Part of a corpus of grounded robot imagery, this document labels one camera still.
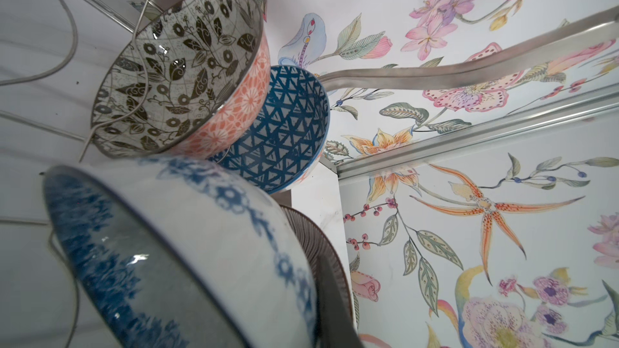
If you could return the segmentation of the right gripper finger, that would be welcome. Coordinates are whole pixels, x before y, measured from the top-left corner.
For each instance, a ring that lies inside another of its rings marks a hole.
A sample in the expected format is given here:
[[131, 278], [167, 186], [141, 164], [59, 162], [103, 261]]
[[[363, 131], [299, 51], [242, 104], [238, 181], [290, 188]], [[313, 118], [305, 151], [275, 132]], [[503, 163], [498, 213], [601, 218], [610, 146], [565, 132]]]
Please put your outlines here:
[[318, 337], [321, 348], [363, 348], [346, 314], [335, 276], [325, 256], [318, 260]]

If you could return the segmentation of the purple striped bowl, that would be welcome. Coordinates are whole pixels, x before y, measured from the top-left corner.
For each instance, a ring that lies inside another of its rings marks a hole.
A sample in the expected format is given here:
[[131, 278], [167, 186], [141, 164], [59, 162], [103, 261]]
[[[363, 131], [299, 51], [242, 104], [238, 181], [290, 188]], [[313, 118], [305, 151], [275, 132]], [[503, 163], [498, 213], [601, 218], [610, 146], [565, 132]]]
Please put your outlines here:
[[330, 270], [334, 273], [339, 294], [347, 314], [354, 322], [355, 314], [351, 288], [343, 264], [330, 240], [318, 225], [300, 211], [284, 205], [281, 205], [280, 208], [284, 212], [298, 242], [301, 244], [315, 280], [319, 279], [318, 264], [320, 257], [324, 256], [327, 259]]

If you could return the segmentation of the light blue floral bowl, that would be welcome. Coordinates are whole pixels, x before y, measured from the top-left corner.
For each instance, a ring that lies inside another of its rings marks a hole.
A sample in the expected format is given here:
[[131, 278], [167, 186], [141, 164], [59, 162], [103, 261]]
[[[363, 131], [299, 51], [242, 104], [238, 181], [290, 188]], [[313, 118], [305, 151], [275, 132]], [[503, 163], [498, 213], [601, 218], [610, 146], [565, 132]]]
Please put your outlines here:
[[314, 278], [280, 206], [183, 156], [57, 165], [48, 216], [124, 347], [312, 347]]

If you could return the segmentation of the blue triangle pattern bowl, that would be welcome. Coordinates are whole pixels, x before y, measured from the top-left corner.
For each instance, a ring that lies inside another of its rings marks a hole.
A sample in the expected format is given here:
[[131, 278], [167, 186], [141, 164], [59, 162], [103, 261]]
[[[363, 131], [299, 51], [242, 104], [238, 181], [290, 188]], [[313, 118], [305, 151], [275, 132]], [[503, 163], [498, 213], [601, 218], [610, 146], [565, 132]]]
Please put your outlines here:
[[210, 161], [266, 193], [279, 193], [309, 176], [327, 143], [329, 125], [329, 99], [319, 79], [297, 66], [272, 66], [256, 120]]

